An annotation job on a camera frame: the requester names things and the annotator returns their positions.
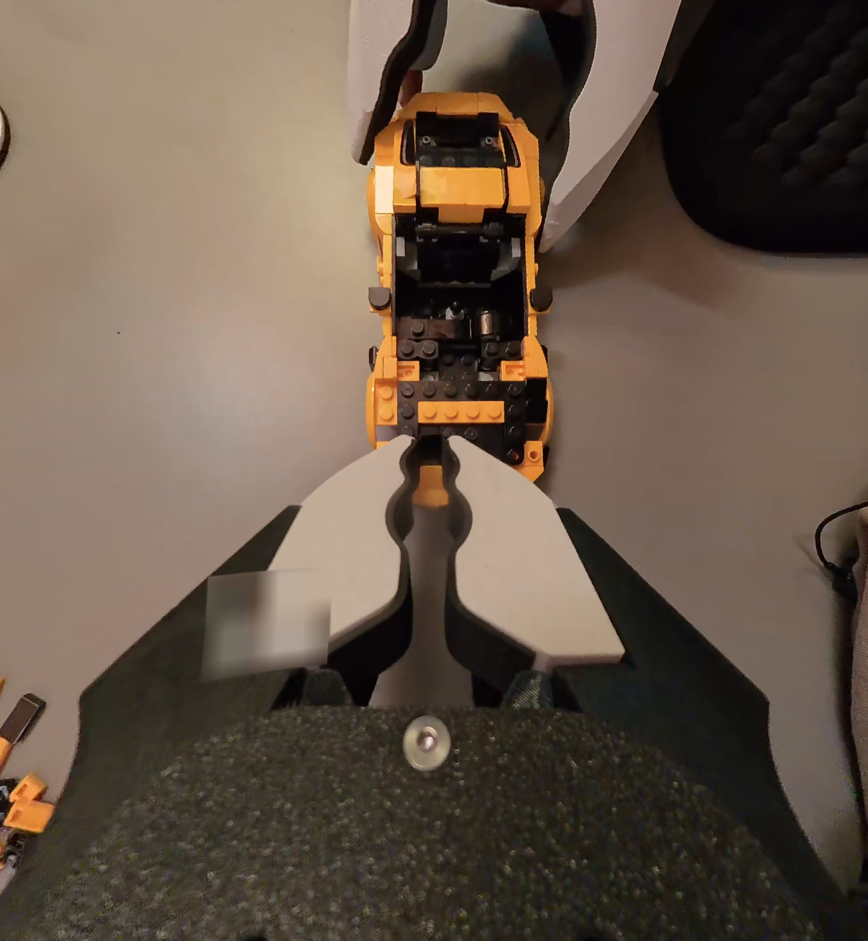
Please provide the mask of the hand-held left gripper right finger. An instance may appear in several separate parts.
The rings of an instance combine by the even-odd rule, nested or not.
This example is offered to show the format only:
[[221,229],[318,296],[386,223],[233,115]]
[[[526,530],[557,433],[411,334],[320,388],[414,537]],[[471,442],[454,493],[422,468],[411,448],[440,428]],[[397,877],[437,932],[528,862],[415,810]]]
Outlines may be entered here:
[[459,436],[444,442],[443,476],[451,655],[475,676],[620,662],[625,647],[553,501]]

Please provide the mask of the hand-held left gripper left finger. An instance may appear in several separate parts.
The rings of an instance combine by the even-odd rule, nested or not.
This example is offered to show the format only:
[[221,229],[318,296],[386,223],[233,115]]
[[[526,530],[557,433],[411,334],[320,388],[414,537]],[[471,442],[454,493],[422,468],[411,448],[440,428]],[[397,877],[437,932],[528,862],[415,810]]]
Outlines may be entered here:
[[327,665],[409,622],[409,564],[401,500],[407,436],[338,471],[300,505],[266,571],[266,649],[287,665]]

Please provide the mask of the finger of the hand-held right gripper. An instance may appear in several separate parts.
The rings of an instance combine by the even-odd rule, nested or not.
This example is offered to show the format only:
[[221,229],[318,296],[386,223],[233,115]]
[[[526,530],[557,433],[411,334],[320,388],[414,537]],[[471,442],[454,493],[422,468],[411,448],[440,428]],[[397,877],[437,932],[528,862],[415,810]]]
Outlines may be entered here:
[[391,121],[404,77],[431,68],[446,30],[446,1],[352,1],[348,21],[348,134],[367,165]]
[[567,106],[568,147],[547,194],[540,251],[589,207],[657,99],[679,1],[585,2],[593,34],[586,77]]

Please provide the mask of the orange lego car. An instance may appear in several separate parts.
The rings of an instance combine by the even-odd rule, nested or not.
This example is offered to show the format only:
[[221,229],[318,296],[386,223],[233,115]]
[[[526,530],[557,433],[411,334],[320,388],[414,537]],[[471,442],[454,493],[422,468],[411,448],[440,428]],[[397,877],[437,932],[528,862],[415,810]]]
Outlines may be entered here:
[[459,436],[530,481],[545,470],[554,399],[538,318],[545,194],[535,136],[489,93],[415,96],[377,136],[367,208],[379,284],[369,306],[366,425],[427,449],[413,500],[448,503],[439,441]]

